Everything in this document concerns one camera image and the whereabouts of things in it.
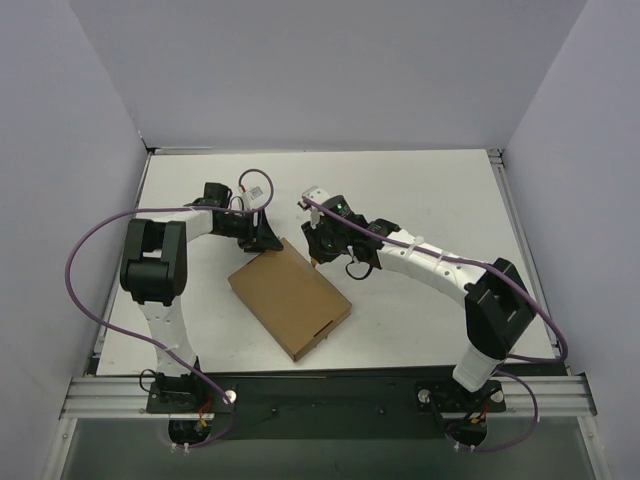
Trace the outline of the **brown cardboard express box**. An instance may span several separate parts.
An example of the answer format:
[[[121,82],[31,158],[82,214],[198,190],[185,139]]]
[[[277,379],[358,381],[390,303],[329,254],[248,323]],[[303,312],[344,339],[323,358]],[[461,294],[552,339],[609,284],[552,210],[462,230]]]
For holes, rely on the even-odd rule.
[[[340,325],[352,303],[286,239],[228,278],[232,291],[292,361],[298,362]]]

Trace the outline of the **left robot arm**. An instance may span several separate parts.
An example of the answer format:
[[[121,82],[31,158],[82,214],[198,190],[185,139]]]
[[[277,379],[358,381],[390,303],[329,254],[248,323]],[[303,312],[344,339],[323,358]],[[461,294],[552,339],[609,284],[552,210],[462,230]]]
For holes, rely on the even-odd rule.
[[[246,253],[283,249],[265,209],[258,206],[262,189],[242,186],[240,191],[239,208],[231,211],[231,189],[207,183],[203,196],[185,209],[155,219],[135,218],[127,228],[120,285],[138,304],[151,338],[161,343],[156,348],[156,371],[178,378],[170,387],[170,400],[187,412],[199,408],[205,398],[204,385],[186,376],[198,365],[181,307],[188,276],[188,243],[204,235],[217,235],[235,239]]]

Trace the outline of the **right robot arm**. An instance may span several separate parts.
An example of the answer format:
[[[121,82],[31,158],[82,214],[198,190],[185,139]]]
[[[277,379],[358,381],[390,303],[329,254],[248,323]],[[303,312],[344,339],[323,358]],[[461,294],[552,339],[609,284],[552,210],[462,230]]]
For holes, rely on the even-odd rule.
[[[513,263],[474,264],[426,243],[386,219],[367,221],[341,195],[312,189],[298,205],[310,214],[302,225],[309,254],[319,264],[348,255],[370,270],[404,275],[459,304],[465,313],[468,347],[453,379],[470,393],[479,391],[512,353],[536,316]]]

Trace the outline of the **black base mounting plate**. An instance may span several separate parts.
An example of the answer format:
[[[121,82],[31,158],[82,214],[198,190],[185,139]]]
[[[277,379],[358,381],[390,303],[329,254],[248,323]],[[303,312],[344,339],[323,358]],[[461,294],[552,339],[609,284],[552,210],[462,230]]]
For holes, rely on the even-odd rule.
[[[166,415],[167,432],[182,444],[223,440],[440,439],[446,426],[466,421],[484,437],[486,416],[506,410],[499,381],[469,393],[444,377],[333,373],[227,376],[227,395],[196,394],[152,385],[146,412]]]

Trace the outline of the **aluminium table edge rail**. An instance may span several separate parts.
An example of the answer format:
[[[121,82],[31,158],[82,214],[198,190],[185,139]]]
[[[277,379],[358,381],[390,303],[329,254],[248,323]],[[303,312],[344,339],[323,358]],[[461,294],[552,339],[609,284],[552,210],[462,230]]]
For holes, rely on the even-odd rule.
[[[540,277],[535,265],[534,258],[530,249],[530,245],[519,217],[514,197],[508,183],[506,169],[503,161],[504,150],[500,148],[492,148],[486,151],[491,168],[493,170],[498,188],[503,199],[507,215],[512,225],[518,248],[523,257],[524,266],[531,284],[530,292],[534,298],[540,303],[541,307],[547,314],[550,313],[548,303],[544,294],[543,287],[540,283]]]

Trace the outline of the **aluminium front frame rail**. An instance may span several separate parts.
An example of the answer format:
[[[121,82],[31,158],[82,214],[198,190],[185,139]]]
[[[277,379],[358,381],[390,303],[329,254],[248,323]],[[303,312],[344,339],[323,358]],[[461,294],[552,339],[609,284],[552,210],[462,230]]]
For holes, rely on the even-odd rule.
[[[280,413],[287,408],[302,411],[320,407],[353,407],[380,414],[395,410],[427,413],[434,404],[445,415],[462,415],[487,394],[494,396],[489,410],[497,414],[526,416],[538,411],[543,417],[584,417],[597,413],[583,376],[498,378],[477,393],[468,393],[450,380],[416,375],[241,375],[221,378],[218,383],[233,391],[239,413],[252,408]],[[85,377],[72,381],[61,415],[65,419],[198,419],[228,410],[220,398],[215,398],[208,410],[199,401],[170,403],[147,378]]]

